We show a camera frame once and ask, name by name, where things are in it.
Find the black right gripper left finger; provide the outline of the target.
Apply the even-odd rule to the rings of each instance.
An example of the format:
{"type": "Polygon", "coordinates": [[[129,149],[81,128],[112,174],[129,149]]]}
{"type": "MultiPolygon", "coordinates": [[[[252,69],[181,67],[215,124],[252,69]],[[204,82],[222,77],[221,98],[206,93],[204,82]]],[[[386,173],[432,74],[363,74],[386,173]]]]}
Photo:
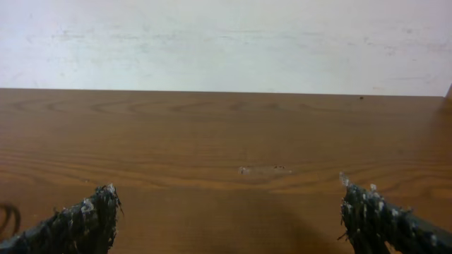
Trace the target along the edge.
{"type": "Polygon", "coordinates": [[[11,203],[1,203],[1,231],[14,218],[13,235],[1,241],[6,254],[107,253],[117,235],[117,213],[122,211],[116,188],[98,186],[94,194],[70,208],[56,211],[38,225],[19,232],[20,212],[11,203]]]}

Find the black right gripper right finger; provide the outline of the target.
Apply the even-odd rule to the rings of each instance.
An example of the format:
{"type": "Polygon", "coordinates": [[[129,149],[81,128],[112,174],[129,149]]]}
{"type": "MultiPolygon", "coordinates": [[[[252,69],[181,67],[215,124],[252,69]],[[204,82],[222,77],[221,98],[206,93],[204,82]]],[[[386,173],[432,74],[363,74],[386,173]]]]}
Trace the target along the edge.
{"type": "Polygon", "coordinates": [[[376,186],[362,188],[343,173],[340,181],[346,194],[340,205],[345,233],[355,253],[451,254],[451,232],[425,221],[389,202],[376,186]]]}

